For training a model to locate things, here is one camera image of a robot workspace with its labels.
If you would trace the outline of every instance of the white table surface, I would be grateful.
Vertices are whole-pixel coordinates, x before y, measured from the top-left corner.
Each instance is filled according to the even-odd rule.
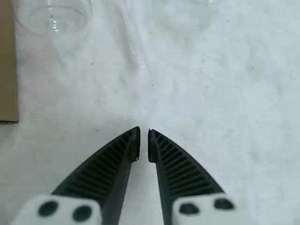
[[[119,7],[93,4],[76,51],[59,55],[17,27],[20,123],[0,126],[1,224],[139,125],[120,225],[163,224],[149,128],[197,159],[257,224],[299,225],[300,1],[135,0],[141,68]]]

